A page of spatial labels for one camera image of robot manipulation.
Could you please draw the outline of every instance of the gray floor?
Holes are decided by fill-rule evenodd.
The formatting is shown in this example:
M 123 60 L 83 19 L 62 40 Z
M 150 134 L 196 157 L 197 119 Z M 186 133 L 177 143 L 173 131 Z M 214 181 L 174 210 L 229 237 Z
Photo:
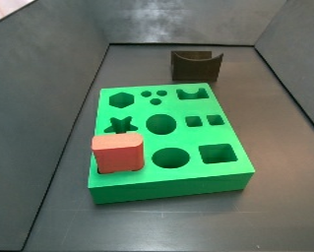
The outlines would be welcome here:
M 185 49 L 225 53 L 212 87 L 257 173 L 244 191 L 95 206 L 99 90 L 173 83 L 170 51 Z M 314 250 L 314 129 L 253 48 L 111 46 L 27 250 Z

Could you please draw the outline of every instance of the star-shaped hole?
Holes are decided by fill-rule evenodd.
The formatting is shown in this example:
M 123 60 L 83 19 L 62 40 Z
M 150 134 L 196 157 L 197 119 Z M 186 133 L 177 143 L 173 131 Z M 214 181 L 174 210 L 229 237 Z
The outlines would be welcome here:
M 115 132 L 117 134 L 119 134 L 119 133 L 126 133 L 127 131 L 135 131 L 138 129 L 138 127 L 131 125 L 130 122 L 131 122 L 131 116 L 125 117 L 123 120 L 113 117 L 111 118 L 113 126 L 110 126 L 105 130 L 105 132 L 106 133 Z

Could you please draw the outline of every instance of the small round hole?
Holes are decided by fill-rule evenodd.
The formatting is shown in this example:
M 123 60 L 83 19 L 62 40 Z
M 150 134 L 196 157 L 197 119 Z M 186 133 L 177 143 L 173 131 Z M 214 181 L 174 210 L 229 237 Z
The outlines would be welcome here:
M 150 91 L 145 91 L 145 92 L 141 93 L 141 95 L 143 97 L 150 97 L 151 96 L 151 92 Z
M 158 91 L 158 92 L 157 92 L 157 95 L 165 96 L 165 95 L 167 95 L 167 91 Z
M 159 105 L 162 103 L 162 100 L 159 98 L 153 98 L 151 99 L 151 104 Z

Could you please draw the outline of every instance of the curved block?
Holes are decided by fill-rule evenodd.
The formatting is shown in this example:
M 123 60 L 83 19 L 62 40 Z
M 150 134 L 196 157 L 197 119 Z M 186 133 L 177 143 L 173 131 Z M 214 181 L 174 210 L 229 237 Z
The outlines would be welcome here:
M 138 133 L 95 136 L 91 148 L 99 173 L 139 170 L 143 167 L 143 139 Z
M 174 81 L 217 81 L 224 53 L 212 58 L 210 51 L 173 51 Z

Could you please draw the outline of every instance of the green foam block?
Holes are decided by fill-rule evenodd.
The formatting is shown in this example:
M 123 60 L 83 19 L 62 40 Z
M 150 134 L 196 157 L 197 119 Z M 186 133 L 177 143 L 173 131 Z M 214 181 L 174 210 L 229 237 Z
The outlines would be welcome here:
M 97 204 L 246 187 L 256 170 L 209 84 L 102 89 L 95 135 L 134 131 L 143 136 L 141 170 L 101 174 L 91 156 Z

